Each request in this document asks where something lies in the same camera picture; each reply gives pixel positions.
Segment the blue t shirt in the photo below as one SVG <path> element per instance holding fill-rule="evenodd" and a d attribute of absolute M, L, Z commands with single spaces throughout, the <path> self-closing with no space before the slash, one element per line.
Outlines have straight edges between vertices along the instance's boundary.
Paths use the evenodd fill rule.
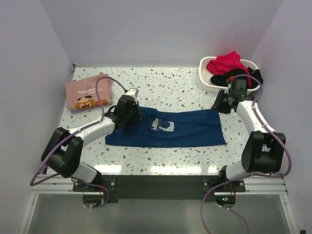
<path fill-rule="evenodd" d="M 142 120 L 105 137 L 113 146 L 174 148 L 224 145 L 218 112 L 210 109 L 161 112 L 140 107 Z"/>

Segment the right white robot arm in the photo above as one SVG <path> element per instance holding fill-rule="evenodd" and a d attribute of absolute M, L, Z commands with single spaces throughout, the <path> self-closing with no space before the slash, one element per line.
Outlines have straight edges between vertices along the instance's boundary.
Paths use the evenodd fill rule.
<path fill-rule="evenodd" d="M 247 81 L 241 75 L 230 77 L 229 87 L 220 90 L 212 109 L 230 114 L 236 112 L 249 133 L 240 161 L 224 166 L 218 173 L 217 186 L 227 192 L 234 180 L 248 176 L 271 177 L 281 168 L 285 152 L 286 137 L 277 133 L 261 114 L 256 98 L 248 94 Z"/>

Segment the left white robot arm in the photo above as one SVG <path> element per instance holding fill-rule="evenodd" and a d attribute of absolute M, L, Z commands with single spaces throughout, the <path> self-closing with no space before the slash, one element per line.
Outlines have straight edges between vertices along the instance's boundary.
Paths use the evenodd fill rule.
<path fill-rule="evenodd" d="M 114 110 L 108 111 L 103 117 L 72 130 L 57 128 L 41 156 L 41 161 L 64 178 L 82 180 L 89 191 L 96 191 L 101 186 L 100 172 L 80 161 L 82 149 L 98 138 L 140 120 L 136 96 L 129 93 L 122 95 Z"/>

